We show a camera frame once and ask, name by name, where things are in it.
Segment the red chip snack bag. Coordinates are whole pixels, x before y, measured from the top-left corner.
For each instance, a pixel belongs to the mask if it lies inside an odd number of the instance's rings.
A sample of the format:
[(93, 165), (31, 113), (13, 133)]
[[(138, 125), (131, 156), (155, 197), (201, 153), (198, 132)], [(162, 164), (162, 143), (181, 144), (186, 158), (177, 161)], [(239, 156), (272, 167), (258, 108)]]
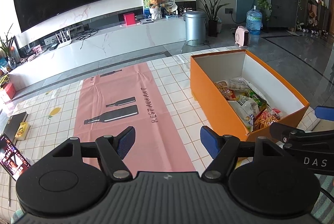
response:
[(282, 112), (276, 108), (266, 107), (255, 119), (253, 130), (257, 131), (278, 122), (283, 117)]

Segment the green sausage snack stick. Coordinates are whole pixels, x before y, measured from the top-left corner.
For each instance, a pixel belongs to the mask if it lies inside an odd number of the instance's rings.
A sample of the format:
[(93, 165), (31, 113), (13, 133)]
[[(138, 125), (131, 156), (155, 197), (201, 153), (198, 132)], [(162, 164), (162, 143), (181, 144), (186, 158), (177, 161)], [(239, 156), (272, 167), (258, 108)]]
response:
[(246, 96), (253, 99), (255, 103), (258, 105), (258, 109), (262, 111), (267, 106), (267, 101), (262, 99), (259, 95), (257, 95), (253, 90), (248, 89), (246, 92)]

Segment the white grey snack packet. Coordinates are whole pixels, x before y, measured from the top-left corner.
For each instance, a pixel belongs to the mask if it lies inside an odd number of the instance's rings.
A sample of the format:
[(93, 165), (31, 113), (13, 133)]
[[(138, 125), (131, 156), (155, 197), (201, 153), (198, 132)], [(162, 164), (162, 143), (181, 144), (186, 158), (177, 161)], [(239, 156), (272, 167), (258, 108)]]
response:
[(239, 116), (247, 130), (252, 132), (255, 118), (260, 113), (257, 103), (248, 97), (243, 97), (235, 101), (228, 101), (228, 103)]

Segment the orange peanut snack pack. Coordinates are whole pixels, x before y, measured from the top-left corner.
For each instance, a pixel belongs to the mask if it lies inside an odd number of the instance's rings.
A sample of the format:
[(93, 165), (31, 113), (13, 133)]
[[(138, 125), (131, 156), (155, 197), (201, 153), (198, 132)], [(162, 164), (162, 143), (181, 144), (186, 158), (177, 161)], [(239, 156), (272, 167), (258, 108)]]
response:
[(228, 85), (226, 81), (215, 82), (215, 86), (226, 100), (237, 101), (239, 99), (238, 88)]

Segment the pink bottle print mat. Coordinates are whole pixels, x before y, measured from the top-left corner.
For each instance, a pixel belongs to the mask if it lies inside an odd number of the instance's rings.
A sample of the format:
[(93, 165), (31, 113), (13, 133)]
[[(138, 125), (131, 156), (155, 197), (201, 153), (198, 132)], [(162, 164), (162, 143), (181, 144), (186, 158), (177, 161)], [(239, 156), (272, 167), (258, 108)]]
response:
[(139, 171), (179, 172), (195, 168), (146, 63), (83, 81), (74, 135), (92, 142), (135, 128), (124, 163)]

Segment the white checked tablecloth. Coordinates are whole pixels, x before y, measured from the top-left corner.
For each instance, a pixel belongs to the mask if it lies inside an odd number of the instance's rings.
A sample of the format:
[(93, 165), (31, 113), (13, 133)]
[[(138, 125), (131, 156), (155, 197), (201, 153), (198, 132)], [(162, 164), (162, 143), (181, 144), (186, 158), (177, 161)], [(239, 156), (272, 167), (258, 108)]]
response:
[[(172, 131), (170, 135), (176, 138), (177, 146), (172, 148), (167, 143), (169, 134), (158, 127), (153, 129), (156, 137), (145, 137), (144, 144), (154, 147), (154, 155), (147, 165), (160, 170), (186, 165), (201, 172), (212, 160), (200, 143), (200, 128), (209, 121), (191, 93), (190, 57), (188, 53), (179, 54), (122, 67), (134, 79), (138, 78), (137, 70), (148, 75), (149, 94), (158, 118), (166, 121)], [(16, 143), (22, 155), (36, 162), (70, 137), (79, 136), (85, 142), (99, 137), (105, 124), (90, 129), (84, 124), (84, 114), (98, 116), (117, 107), (114, 93), (99, 95), (91, 103), (84, 102), (84, 97), (95, 91), (99, 80), (99, 76), (93, 76), (72, 81), (25, 101), (8, 104), (11, 115), (27, 114), (27, 135)]]

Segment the orange storage box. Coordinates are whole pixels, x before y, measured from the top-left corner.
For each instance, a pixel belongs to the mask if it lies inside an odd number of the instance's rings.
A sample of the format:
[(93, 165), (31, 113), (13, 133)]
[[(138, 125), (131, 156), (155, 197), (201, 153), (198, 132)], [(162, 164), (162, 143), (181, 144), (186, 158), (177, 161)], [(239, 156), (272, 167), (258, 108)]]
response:
[(220, 136), (233, 135), (242, 141), (270, 137), (269, 126), (252, 132), (247, 130), (215, 86), (215, 82), (220, 81), (238, 88), (239, 99), (247, 97), (248, 89), (253, 90), (267, 101), (267, 107), (282, 112), (279, 123), (293, 128), (298, 126), (310, 105), (286, 79), (247, 50), (193, 55), (190, 58), (191, 92), (211, 128)]

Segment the small yellow box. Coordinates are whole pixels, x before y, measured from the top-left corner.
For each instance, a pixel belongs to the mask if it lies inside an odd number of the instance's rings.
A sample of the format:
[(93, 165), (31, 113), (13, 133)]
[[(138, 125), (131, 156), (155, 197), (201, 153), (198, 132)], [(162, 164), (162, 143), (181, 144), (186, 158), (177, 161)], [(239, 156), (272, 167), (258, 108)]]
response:
[(22, 141), (25, 140), (28, 130), (29, 130), (29, 123), (28, 122), (21, 122), (16, 134), (15, 134), (15, 139), (17, 141)]

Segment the smartphone with lit screen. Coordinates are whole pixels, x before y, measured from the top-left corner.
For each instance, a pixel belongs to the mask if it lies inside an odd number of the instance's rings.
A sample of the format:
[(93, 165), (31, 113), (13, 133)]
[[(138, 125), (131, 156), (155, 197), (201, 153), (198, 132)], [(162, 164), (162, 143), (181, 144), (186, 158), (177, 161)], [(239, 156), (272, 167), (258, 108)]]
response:
[(30, 168), (30, 163), (5, 134), (1, 135), (0, 149), (1, 166), (17, 181)]

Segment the black book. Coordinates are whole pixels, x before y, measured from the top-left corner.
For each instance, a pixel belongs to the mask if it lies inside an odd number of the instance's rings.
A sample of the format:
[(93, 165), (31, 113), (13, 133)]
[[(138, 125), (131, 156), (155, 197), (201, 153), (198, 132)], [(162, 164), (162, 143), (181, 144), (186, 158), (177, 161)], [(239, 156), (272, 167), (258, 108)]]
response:
[(20, 127), (20, 124), (22, 122), (25, 122), (27, 119), (28, 113), (27, 112), (21, 112), (19, 114), (12, 115), (9, 120), (7, 121), (7, 124), (5, 126), (5, 129), (3, 130), (3, 133), (11, 140), (14, 141), (15, 135)]

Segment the pink space heater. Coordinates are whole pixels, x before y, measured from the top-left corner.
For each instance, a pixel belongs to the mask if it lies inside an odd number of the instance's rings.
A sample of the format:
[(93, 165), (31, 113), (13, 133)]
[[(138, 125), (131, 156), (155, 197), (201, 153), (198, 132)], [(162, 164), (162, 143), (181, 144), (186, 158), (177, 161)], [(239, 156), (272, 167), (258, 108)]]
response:
[(246, 27), (239, 26), (235, 30), (235, 44), (239, 47), (248, 47), (250, 42), (250, 33)]

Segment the red box on floor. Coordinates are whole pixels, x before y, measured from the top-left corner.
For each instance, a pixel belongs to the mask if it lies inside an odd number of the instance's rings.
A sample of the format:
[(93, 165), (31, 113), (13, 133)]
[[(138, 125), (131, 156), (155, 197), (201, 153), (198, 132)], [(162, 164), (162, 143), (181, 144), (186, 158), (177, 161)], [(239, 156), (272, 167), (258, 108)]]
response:
[(14, 98), (16, 94), (16, 90), (12, 83), (5, 83), (2, 88), (4, 89), (5, 93), (8, 95), (9, 99)]

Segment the white tv cabinet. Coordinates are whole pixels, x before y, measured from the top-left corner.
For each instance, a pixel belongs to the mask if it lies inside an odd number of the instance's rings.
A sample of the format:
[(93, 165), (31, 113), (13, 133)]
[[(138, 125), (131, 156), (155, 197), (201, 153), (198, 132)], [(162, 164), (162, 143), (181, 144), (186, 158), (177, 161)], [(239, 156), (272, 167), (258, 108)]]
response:
[(16, 90), (21, 90), (65, 71), (113, 56), (149, 47), (184, 41), (186, 26), (182, 17), (149, 24), (111, 27), (83, 41), (46, 51), (9, 73)]

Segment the blue water jug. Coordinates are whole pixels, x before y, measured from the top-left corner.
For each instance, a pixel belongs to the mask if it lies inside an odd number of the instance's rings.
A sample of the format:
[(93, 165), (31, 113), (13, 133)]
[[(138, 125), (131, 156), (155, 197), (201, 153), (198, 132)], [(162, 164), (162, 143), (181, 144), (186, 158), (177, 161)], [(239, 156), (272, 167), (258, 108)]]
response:
[(260, 35), (262, 28), (262, 13), (256, 6), (253, 6), (246, 14), (246, 28), (250, 34)]

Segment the white wifi router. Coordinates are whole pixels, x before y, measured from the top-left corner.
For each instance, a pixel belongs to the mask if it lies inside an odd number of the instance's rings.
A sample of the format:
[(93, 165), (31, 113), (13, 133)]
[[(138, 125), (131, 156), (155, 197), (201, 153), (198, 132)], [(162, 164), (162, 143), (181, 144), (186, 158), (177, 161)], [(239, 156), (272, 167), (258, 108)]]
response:
[(72, 43), (70, 29), (59, 31), (58, 33), (56, 33), (56, 39), (58, 41), (57, 43), (58, 48), (70, 45)]

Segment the dark cabinet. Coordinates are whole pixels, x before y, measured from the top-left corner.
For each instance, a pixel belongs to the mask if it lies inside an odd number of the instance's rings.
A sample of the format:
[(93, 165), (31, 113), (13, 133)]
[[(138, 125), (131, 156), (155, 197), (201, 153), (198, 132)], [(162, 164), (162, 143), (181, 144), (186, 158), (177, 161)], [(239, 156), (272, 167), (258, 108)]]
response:
[(298, 0), (267, 0), (271, 5), (267, 28), (293, 28), (297, 19)]

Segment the tall leaf potted plant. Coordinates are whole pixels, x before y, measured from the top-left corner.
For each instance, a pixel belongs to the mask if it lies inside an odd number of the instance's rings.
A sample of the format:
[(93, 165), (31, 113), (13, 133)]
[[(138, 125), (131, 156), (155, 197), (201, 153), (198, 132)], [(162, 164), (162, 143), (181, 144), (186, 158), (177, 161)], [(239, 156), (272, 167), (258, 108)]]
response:
[(218, 25), (218, 13), (221, 8), (229, 5), (230, 3), (224, 3), (224, 0), (196, 0), (200, 2), (201, 8), (207, 16), (207, 33), (209, 37), (217, 37), (217, 25)]

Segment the silver trash bin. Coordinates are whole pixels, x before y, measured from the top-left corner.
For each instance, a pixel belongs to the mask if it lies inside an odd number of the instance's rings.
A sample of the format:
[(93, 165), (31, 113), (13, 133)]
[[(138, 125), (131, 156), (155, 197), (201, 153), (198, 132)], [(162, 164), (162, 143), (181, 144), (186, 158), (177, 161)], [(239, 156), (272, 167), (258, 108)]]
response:
[(183, 19), (186, 25), (187, 45), (192, 47), (203, 45), (206, 38), (206, 14), (203, 11), (187, 11)]

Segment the red box on cabinet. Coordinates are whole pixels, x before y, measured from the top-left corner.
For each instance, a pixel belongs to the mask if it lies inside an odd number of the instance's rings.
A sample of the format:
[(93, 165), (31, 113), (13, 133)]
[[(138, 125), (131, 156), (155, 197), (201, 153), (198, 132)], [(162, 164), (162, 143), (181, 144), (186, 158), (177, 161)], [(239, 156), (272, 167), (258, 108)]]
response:
[(125, 13), (123, 15), (123, 17), (124, 17), (124, 21), (125, 21), (126, 26), (136, 24), (135, 14), (133, 12), (132, 13)]

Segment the left potted green plant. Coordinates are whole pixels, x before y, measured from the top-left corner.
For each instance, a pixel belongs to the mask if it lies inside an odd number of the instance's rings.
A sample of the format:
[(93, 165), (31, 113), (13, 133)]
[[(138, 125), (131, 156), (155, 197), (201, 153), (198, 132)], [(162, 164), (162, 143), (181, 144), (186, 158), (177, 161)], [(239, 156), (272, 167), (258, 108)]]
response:
[(16, 68), (16, 60), (13, 56), (14, 53), (14, 47), (13, 43), (15, 42), (15, 36), (9, 37), (10, 30), (12, 28), (13, 24), (11, 24), (10, 28), (8, 29), (7, 33), (5, 34), (5, 38), (1, 38), (1, 50), (4, 52), (9, 67), (14, 70)]

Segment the teddy bear in basket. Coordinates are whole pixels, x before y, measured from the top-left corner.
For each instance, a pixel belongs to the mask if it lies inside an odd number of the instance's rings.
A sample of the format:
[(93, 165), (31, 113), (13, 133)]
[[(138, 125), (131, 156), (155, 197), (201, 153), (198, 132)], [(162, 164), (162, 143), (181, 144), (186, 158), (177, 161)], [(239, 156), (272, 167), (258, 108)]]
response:
[(162, 19), (162, 8), (165, 7), (164, 0), (149, 0), (149, 12), (152, 20)]

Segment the round hand fan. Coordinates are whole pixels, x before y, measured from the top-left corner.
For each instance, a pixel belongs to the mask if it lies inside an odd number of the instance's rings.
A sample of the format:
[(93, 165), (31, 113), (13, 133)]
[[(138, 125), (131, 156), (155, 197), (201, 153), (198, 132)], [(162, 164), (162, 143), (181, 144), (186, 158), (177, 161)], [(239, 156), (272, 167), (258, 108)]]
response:
[(169, 14), (175, 13), (178, 9), (175, 0), (161, 0), (161, 6)]

